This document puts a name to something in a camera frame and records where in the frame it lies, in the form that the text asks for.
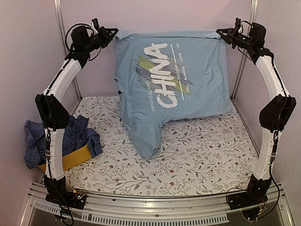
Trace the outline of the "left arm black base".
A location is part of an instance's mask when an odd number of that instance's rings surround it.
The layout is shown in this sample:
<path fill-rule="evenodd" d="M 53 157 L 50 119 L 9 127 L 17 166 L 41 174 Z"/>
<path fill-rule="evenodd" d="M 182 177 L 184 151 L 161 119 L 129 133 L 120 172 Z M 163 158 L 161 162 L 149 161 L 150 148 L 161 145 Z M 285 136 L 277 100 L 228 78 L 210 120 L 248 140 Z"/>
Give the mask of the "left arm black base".
<path fill-rule="evenodd" d="M 46 195 L 46 201 L 69 208 L 83 210 L 86 203 L 87 194 L 78 189 L 68 191 L 65 188 L 50 188 Z"/>

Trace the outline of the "light blue t-shirt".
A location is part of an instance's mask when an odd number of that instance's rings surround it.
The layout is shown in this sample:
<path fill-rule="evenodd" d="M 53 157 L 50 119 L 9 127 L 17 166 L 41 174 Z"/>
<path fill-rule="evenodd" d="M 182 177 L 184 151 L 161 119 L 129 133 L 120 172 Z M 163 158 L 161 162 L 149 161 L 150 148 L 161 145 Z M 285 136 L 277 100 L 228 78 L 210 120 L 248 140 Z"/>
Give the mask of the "light blue t-shirt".
<path fill-rule="evenodd" d="M 141 157 L 161 147 L 169 121 L 232 111 L 225 42 L 216 31 L 122 30 L 115 51 L 119 112 Z"/>

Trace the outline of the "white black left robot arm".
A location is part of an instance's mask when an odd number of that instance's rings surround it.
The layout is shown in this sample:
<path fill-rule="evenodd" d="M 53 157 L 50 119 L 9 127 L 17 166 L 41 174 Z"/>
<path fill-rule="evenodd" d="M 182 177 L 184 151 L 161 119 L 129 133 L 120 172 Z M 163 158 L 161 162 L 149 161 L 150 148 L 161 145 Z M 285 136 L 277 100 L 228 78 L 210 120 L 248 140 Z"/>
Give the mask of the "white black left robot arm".
<path fill-rule="evenodd" d="M 44 183 L 52 190 L 52 197 L 59 204 L 66 204 L 70 194 L 65 187 L 63 171 L 63 134 L 69 123 L 69 113 L 61 101 L 77 73 L 91 60 L 91 52 L 109 45 L 119 30 L 97 25 L 76 24 L 68 31 L 72 44 L 62 67 L 48 85 L 35 97 L 35 103 L 46 135 L 46 171 Z"/>

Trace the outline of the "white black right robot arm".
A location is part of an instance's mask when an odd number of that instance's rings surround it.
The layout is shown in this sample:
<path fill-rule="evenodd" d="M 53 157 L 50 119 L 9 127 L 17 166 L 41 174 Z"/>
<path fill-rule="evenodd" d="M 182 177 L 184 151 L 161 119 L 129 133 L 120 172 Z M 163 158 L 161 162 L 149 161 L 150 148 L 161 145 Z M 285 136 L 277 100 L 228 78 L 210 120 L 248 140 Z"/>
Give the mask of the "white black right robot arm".
<path fill-rule="evenodd" d="M 254 205 L 268 190 L 272 179 L 272 167 L 277 155 L 277 146 L 295 106 L 296 99 L 286 89 L 276 68 L 274 54 L 264 47 L 266 29 L 257 23 L 252 25 L 249 35 L 240 32 L 241 26 L 218 29 L 216 32 L 232 48 L 245 49 L 260 71 L 266 84 L 270 102 L 260 111 L 262 141 L 259 162 L 243 195 L 247 205 Z"/>

